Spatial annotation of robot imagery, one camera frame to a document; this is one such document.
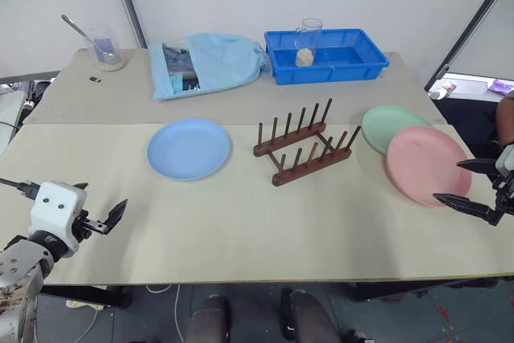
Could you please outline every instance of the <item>pink plate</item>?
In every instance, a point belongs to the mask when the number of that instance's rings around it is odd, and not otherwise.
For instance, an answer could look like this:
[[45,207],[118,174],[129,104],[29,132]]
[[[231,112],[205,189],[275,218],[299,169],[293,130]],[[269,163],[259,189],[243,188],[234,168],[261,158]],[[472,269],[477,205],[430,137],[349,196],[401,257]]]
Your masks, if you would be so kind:
[[467,158],[445,133],[430,126],[411,126],[390,142],[387,172],[394,185],[413,200],[444,206],[433,193],[465,196],[471,187],[471,172],[456,165]]

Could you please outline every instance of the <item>blue plastic crate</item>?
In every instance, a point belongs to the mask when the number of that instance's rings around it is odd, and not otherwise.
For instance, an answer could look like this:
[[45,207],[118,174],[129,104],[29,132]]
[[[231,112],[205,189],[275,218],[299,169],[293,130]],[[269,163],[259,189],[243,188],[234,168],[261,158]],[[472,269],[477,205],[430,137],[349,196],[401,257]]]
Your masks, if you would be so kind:
[[295,65],[296,31],[264,33],[277,84],[310,84],[338,80],[374,80],[389,60],[363,30],[322,30],[314,63]]

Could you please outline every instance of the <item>green plate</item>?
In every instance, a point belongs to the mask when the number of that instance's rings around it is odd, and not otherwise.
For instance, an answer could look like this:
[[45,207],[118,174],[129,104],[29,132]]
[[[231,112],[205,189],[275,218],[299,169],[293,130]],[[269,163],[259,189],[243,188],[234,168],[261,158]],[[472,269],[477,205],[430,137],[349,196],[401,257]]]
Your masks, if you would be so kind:
[[362,118],[362,134],[368,143],[384,156],[394,135],[410,126],[432,126],[422,116],[400,106],[377,106]]

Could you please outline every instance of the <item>person's arm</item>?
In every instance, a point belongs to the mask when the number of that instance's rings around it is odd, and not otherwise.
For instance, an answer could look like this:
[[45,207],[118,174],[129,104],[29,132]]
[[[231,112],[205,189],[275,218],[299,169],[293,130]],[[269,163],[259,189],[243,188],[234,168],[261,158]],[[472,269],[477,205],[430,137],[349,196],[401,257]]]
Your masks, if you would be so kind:
[[501,147],[514,144],[514,92],[503,98],[496,108],[496,129]]

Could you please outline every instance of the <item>blue plate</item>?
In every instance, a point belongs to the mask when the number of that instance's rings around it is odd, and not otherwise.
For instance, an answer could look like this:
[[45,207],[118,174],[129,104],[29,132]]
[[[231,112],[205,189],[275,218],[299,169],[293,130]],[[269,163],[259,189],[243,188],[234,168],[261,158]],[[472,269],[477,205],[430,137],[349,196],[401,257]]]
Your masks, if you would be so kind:
[[149,164],[175,180],[196,180],[214,173],[230,152],[230,140],[209,120],[178,120],[159,130],[148,145]]

